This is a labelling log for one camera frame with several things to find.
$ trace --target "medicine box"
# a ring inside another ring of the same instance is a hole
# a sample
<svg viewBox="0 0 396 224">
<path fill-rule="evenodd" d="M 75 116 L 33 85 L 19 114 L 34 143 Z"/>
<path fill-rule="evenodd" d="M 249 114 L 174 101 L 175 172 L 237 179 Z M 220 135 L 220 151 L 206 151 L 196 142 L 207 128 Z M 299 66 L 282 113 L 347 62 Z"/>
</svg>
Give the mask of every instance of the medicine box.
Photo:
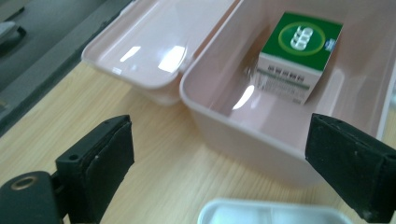
<svg viewBox="0 0 396 224">
<path fill-rule="evenodd" d="M 260 52 L 256 88 L 304 104 L 323 74 L 342 24 L 285 12 Z"/>
</svg>

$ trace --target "container lid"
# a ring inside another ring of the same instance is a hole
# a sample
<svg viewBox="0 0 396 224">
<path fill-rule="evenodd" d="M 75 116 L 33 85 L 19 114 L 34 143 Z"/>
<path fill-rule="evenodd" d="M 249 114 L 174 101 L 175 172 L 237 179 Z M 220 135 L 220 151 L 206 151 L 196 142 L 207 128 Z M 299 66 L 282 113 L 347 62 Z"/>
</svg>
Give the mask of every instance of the container lid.
<svg viewBox="0 0 396 224">
<path fill-rule="evenodd" d="M 172 82 L 240 0 L 137 0 L 83 51 L 82 60 L 146 89 Z"/>
<path fill-rule="evenodd" d="M 217 199 L 209 202 L 198 224 L 352 224 L 343 214 L 325 206 Z"/>
</svg>

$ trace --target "wooden table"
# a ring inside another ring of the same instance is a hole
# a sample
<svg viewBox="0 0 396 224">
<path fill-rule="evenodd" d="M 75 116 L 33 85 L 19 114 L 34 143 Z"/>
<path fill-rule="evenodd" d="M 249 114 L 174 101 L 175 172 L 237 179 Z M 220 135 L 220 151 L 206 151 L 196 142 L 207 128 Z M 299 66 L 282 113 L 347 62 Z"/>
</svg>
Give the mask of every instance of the wooden table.
<svg viewBox="0 0 396 224">
<path fill-rule="evenodd" d="M 135 164 L 102 223 L 196 223 L 215 198 L 329 205 L 365 223 L 326 183 L 283 186 L 206 147 L 182 103 L 159 106 L 130 85 L 79 64 L 0 139 L 0 183 L 55 171 L 55 159 L 105 119 L 130 114 Z M 396 147 L 396 112 L 384 141 Z"/>
</svg>

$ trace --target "gray surface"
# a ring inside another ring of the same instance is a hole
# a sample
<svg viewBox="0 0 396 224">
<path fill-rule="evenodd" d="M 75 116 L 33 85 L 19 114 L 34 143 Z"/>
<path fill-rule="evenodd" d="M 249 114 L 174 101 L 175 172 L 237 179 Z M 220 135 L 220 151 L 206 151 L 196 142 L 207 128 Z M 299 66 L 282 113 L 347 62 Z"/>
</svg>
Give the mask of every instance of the gray surface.
<svg viewBox="0 0 396 224">
<path fill-rule="evenodd" d="M 0 134 L 80 61 L 131 0 L 34 0 L 11 18 L 27 31 L 0 45 Z"/>
</svg>

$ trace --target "green box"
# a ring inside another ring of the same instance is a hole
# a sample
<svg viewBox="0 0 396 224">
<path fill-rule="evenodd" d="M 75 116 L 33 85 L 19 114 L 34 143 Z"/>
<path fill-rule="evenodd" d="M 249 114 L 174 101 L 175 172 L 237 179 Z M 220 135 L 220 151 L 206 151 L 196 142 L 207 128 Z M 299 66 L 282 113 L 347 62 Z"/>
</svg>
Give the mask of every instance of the green box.
<svg viewBox="0 0 396 224">
<path fill-rule="evenodd" d="M 285 12 L 260 53 L 256 87 L 304 104 L 342 27 L 338 22 Z"/>
</svg>

